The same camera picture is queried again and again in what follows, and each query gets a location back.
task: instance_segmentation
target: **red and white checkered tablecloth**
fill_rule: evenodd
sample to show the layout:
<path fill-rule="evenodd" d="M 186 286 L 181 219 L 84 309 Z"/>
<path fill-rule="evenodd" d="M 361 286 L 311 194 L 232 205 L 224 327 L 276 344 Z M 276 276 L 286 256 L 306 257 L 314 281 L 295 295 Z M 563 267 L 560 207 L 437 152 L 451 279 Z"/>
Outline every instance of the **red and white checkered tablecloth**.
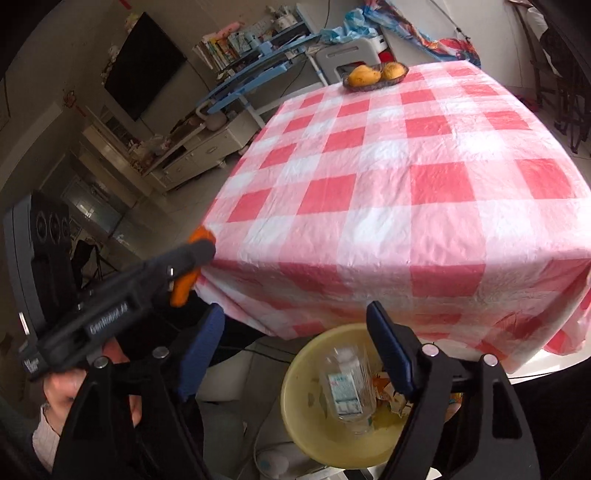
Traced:
<path fill-rule="evenodd" d="M 286 101 L 222 187 L 196 288 L 283 338 L 393 321 L 512 371 L 589 324 L 591 192 L 562 146 L 468 62 Z"/>

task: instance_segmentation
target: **yellow bowl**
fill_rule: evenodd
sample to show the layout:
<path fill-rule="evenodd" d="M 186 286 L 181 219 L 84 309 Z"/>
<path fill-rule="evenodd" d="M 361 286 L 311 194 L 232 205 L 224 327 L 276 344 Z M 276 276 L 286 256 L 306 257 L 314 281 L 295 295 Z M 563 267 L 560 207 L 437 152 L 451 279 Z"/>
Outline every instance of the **yellow bowl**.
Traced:
<path fill-rule="evenodd" d="M 281 415 L 295 444 L 317 462 L 345 469 L 386 462 L 405 423 L 384 405 L 373 416 L 374 428 L 355 435 L 327 410 L 319 381 L 320 362 L 330 348 L 352 343 L 365 346 L 371 373 L 379 372 L 382 361 L 365 323 L 352 323 L 328 330 L 308 343 L 292 361 L 281 388 Z"/>

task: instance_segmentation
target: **screw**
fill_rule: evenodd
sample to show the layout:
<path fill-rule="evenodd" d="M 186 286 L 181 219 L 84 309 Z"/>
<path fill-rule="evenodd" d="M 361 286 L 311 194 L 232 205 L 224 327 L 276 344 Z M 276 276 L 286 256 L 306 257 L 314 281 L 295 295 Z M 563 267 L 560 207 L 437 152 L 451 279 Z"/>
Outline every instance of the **screw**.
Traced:
<path fill-rule="evenodd" d="M 433 343 L 425 343 L 421 350 L 423 350 L 423 353 L 427 356 L 437 356 L 439 354 L 439 348 Z"/>
<path fill-rule="evenodd" d="M 158 346 L 152 351 L 152 356 L 154 358 L 163 359 L 168 357 L 170 352 L 165 346 Z"/>
<path fill-rule="evenodd" d="M 93 365 L 95 366 L 95 368 L 104 368 L 108 364 L 109 364 L 109 359 L 105 356 L 100 356 L 93 362 Z"/>
<path fill-rule="evenodd" d="M 499 359 L 492 353 L 487 353 L 484 356 L 484 363 L 486 363 L 489 367 L 495 367 L 499 363 Z"/>

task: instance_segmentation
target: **yellow fruit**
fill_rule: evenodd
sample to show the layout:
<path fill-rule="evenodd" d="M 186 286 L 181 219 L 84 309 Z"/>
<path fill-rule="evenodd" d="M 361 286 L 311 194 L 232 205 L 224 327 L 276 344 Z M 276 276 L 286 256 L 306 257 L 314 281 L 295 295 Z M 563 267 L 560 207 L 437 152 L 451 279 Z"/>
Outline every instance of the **yellow fruit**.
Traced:
<path fill-rule="evenodd" d="M 351 87 L 365 87 L 366 85 L 378 83 L 380 75 L 377 70 L 367 65 L 360 65 L 351 72 L 347 81 Z"/>
<path fill-rule="evenodd" d="M 382 80 L 395 80 L 406 72 L 406 68 L 397 61 L 391 61 L 384 66 L 382 70 Z"/>

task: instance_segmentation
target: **blue desk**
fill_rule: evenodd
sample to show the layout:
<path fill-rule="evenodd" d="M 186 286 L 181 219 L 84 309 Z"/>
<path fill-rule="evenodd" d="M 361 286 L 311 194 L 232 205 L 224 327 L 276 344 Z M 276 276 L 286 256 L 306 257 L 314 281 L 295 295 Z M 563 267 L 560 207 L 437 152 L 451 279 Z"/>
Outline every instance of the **blue desk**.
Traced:
<path fill-rule="evenodd" d="M 291 60 L 288 60 L 285 57 L 285 54 L 290 51 L 296 51 L 298 54 L 306 54 L 307 46 L 310 43 L 317 41 L 318 38 L 320 38 L 320 35 L 318 34 L 307 35 L 283 45 L 269 55 L 262 56 L 257 61 L 237 72 L 236 75 L 233 75 L 225 82 L 215 87 L 206 97 L 201 99 L 197 105 L 202 105 L 210 99 L 214 100 L 216 103 L 209 108 L 207 113 L 215 113 L 219 112 L 223 107 L 229 105 L 233 101 L 240 100 L 244 106 L 249 109 L 251 114 L 253 114 L 257 123 L 263 127 L 264 122 L 260 118 L 260 115 L 254 111 L 243 95 L 285 73 L 289 68 L 293 67 L 294 63 Z M 322 72 L 316 65 L 316 62 L 313 61 L 310 56 L 306 56 L 309 60 L 312 60 L 321 82 L 324 85 L 328 85 Z"/>

